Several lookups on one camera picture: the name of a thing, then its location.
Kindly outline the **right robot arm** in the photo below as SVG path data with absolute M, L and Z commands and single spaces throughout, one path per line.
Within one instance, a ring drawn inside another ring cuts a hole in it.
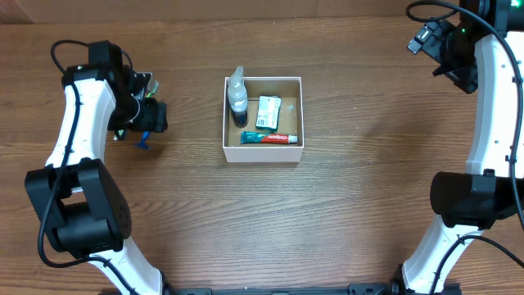
M 446 278 L 468 245 L 496 221 L 523 214 L 523 4 L 461 1 L 447 11 L 421 19 L 407 48 L 477 95 L 472 146 L 464 172 L 434 176 L 432 223 L 395 272 L 391 294 L 460 293 Z

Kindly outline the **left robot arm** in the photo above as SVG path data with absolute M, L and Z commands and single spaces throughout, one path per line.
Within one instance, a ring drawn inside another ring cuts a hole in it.
M 59 137 L 45 166 L 25 177 L 40 221 L 39 257 L 57 269 L 96 266 L 122 294 L 171 294 L 132 239 L 129 205 L 104 164 L 108 132 L 117 140 L 129 131 L 162 133 L 166 105 L 152 96 L 152 74 L 135 71 L 119 46 L 86 47 L 87 63 L 59 69 L 66 104 Z

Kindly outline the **red green toothpaste tube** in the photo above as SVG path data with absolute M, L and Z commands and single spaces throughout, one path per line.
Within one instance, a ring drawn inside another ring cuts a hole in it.
M 241 132 L 241 144 L 251 143 L 274 143 L 294 144 L 298 143 L 298 137 L 290 134 L 259 133 L 251 131 Z

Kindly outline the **green white soap bar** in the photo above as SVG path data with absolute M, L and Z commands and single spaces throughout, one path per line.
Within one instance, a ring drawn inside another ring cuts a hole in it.
M 276 96 L 260 96 L 255 127 L 268 130 L 271 133 L 278 131 L 282 99 Z

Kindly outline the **clear bottle dark liquid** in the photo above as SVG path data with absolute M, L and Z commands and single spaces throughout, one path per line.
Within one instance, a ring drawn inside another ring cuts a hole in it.
M 238 66 L 228 80 L 228 103 L 233 122 L 238 128 L 243 128 L 248 123 L 248 95 L 243 74 L 243 66 Z

